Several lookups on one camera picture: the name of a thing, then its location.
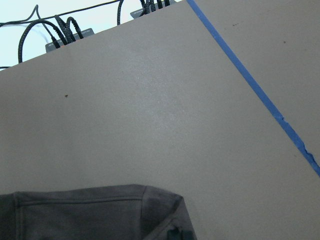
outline blue painter's tape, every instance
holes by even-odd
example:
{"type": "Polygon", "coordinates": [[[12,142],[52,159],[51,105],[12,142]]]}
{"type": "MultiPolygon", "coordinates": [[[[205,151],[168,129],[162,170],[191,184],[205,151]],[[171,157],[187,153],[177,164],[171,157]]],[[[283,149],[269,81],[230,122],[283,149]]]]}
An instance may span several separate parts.
{"type": "Polygon", "coordinates": [[[275,120],[280,124],[282,129],[286,132],[286,134],[293,141],[295,146],[299,149],[299,151],[302,153],[302,155],[305,157],[305,159],[309,162],[311,167],[314,169],[314,171],[320,177],[320,166],[315,161],[314,156],[307,151],[304,142],[299,137],[299,135],[296,133],[296,131],[291,127],[291,125],[288,122],[285,121],[284,116],[277,109],[277,107],[273,104],[273,102],[270,100],[270,98],[267,96],[267,94],[263,91],[263,89],[259,86],[259,84],[256,82],[256,80],[251,76],[249,71],[242,64],[242,62],[235,55],[235,53],[231,50],[231,48],[228,46],[228,44],[225,42],[225,40],[221,37],[221,35],[218,33],[218,31],[215,29],[215,27],[211,24],[211,22],[208,20],[208,18],[202,12],[202,10],[198,7],[198,5],[195,3],[195,1],[194,0],[186,0],[186,1],[190,5],[190,7],[193,9],[195,14],[198,16],[198,18],[201,20],[201,22],[204,24],[204,26],[208,29],[210,34],[213,36],[213,38],[219,44],[219,46],[222,48],[222,50],[225,52],[225,54],[229,57],[231,62],[234,64],[234,66],[242,74],[242,76],[247,81],[247,83],[250,85],[250,87],[253,89],[255,94],[260,98],[260,100],[263,102],[265,107],[270,111],[270,113],[275,118],[275,120]]]}

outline gray table surface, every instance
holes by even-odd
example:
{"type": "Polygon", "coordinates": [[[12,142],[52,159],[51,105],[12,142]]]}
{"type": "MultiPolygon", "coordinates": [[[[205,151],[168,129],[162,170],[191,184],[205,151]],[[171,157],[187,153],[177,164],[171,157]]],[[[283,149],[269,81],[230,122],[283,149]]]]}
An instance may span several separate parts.
{"type": "Polygon", "coordinates": [[[320,238],[319,176],[185,1],[0,82],[0,194],[152,185],[200,240],[320,238]]]}

